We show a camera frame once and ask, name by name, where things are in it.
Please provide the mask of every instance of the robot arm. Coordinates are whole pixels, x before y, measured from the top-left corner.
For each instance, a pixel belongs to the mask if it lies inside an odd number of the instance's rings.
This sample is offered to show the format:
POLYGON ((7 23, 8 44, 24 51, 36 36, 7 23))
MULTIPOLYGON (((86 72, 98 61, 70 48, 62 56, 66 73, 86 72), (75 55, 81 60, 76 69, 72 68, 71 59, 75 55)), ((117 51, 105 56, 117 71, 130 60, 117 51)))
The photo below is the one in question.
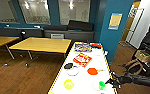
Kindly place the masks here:
POLYGON ((120 85, 125 83, 134 83, 150 87, 150 77, 133 75, 131 73, 126 73, 124 76, 120 76, 114 72, 111 72, 111 74, 115 76, 115 78, 110 78, 105 84, 110 83, 113 85, 113 88, 120 88, 120 85))

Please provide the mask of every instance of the red object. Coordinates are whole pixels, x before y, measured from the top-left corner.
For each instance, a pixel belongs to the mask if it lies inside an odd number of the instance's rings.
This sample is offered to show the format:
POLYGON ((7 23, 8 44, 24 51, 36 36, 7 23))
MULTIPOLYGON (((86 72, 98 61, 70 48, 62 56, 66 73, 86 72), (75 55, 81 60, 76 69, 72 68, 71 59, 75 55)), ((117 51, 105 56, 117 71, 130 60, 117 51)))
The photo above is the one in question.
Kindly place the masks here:
POLYGON ((86 67, 91 60, 92 60, 91 57, 89 57, 83 53, 80 53, 73 59, 73 61, 75 63, 79 63, 79 65, 82 65, 83 67, 86 67))
POLYGON ((91 46, 102 47, 101 44, 92 44, 91 46))
POLYGON ((89 68, 87 70, 87 72, 90 74, 90 75, 97 75, 98 74, 98 71, 95 69, 95 68, 89 68))

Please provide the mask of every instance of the tabletop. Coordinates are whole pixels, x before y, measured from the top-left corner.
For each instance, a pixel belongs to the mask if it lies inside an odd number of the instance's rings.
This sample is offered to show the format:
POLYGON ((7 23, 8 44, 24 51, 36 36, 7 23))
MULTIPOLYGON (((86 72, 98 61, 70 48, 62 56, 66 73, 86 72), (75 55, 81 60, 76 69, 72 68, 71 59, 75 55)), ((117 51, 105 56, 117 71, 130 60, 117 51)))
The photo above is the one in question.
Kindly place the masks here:
POLYGON ((12 41, 19 39, 19 37, 4 37, 0 36, 0 46, 6 45, 12 41))
POLYGON ((73 61, 73 59, 79 55, 79 52, 74 51, 74 46, 69 52, 64 64, 62 65, 55 81, 53 82, 48 94, 116 94, 116 89, 112 88, 111 84, 106 84, 103 90, 99 89, 99 82, 106 82, 110 77, 109 66, 106 57, 102 49, 92 49, 92 52, 82 52, 83 54, 92 58, 91 62, 83 67, 73 61), (70 75, 68 70, 64 69, 64 66, 68 63, 73 63, 77 66, 77 74, 70 75), (90 75, 87 70, 89 68, 95 68, 97 70, 103 70, 98 72, 97 75, 90 75), (67 80, 71 80, 74 87, 66 89, 64 86, 67 80))
POLYGON ((66 53, 71 40, 51 38, 27 38, 9 49, 66 53))

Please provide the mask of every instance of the cabinet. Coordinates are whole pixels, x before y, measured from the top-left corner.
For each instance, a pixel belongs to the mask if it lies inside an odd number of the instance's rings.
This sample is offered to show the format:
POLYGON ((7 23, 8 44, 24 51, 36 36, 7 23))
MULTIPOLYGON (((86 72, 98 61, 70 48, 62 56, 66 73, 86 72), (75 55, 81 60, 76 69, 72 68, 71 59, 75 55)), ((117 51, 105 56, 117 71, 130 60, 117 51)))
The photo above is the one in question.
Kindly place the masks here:
POLYGON ((22 40, 21 31, 25 31, 24 38, 28 37, 42 37, 41 28, 0 28, 0 36, 9 36, 9 37, 20 37, 19 40, 22 40))
POLYGON ((44 37, 51 38, 51 34, 64 34, 65 39, 71 39, 72 42, 93 42, 93 31, 55 31, 44 30, 44 37))

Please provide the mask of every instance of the window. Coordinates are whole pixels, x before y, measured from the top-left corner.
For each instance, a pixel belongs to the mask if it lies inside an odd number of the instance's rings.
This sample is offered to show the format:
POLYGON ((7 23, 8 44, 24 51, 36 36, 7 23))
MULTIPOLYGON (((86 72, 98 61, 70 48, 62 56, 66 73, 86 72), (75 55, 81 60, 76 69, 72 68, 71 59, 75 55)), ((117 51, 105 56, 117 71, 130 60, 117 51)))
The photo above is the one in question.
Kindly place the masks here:
POLYGON ((27 24, 50 24, 47 0, 19 0, 27 24))
POLYGON ((18 23, 11 0, 0 0, 0 23, 18 23))
POLYGON ((69 20, 89 22, 90 0, 58 0, 60 22, 67 25, 69 20))

